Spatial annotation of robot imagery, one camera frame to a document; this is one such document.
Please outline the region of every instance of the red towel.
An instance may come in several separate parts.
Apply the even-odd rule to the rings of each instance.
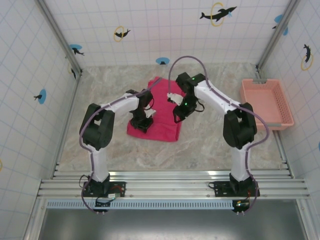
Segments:
[[[148,87],[152,85],[159,77],[149,81]],[[134,129],[130,122],[127,125],[126,133],[130,136],[149,139],[163,142],[176,142],[179,139],[181,122],[175,123],[173,110],[175,103],[168,102],[168,80],[162,79],[155,87],[151,89],[154,98],[152,109],[156,110],[153,116],[153,124],[149,127],[146,133],[141,130]],[[182,90],[175,81],[171,81],[171,93],[184,95]]]

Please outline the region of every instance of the yellow ring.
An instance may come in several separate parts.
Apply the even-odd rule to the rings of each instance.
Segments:
[[[312,53],[310,53],[310,56],[312,57],[312,60],[311,60],[310,66],[307,68],[304,68],[304,60],[307,58],[307,56],[304,56],[302,58],[302,61],[301,61],[301,70],[302,71],[307,71],[309,68],[311,68],[312,64],[314,63],[314,56],[312,55]]]
[[[211,20],[211,25],[214,26],[214,27],[219,27],[221,26],[223,23],[224,23],[224,20],[225,20],[225,17],[222,18],[222,21],[220,24],[218,25],[215,25],[214,22],[212,21],[212,12],[214,11],[214,7],[216,5],[220,5],[221,7],[223,7],[224,5],[221,3],[221,2],[216,2],[215,4],[212,5],[212,8],[211,8],[211,14],[210,14],[210,20]]]
[[[70,62],[68,63],[68,73],[69,73],[69,74],[72,74]]]
[[[122,36],[121,36],[121,38],[120,38],[119,41],[116,40],[116,32],[117,32],[118,29],[122,29]],[[121,40],[124,38],[124,34],[125,34],[125,28],[124,28],[123,26],[118,26],[118,27],[114,30],[113,39],[114,39],[117,43],[119,43],[119,42],[121,42]]]

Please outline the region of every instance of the marble floor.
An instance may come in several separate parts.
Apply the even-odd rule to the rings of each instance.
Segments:
[[[249,63],[206,64],[208,77],[222,92],[240,101],[239,89],[244,78],[255,77],[255,66]],[[88,105],[105,104],[122,96],[125,91],[141,91],[148,81],[160,76],[168,78],[169,65],[137,65],[91,67],[80,79],[74,111],[68,129],[60,171],[89,171],[88,154],[79,146],[79,129]],[[195,64],[177,64],[171,75],[187,72],[190,76],[203,73]],[[111,171],[143,170],[225,170],[231,169],[230,147],[223,139],[223,117],[206,106],[182,122],[179,141],[160,142],[134,138],[126,134],[130,113],[114,123],[113,137],[107,147]],[[261,140],[259,132],[255,140]],[[252,169],[278,169],[281,158],[273,134],[251,152]]]

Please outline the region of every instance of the metal grate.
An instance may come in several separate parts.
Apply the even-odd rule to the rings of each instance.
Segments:
[[[86,200],[93,208],[95,200]],[[47,209],[85,209],[81,199],[51,199],[47,201]],[[139,210],[217,210],[234,209],[232,200],[115,200],[110,207],[95,209],[139,209]]]

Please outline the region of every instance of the plastic basket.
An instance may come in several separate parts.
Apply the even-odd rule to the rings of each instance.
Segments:
[[[243,79],[240,89],[242,103],[250,103],[253,111],[267,123],[270,130],[284,130],[294,125],[285,93],[278,79],[268,79],[266,83],[255,83],[253,79]],[[255,118],[258,131],[265,127]]]

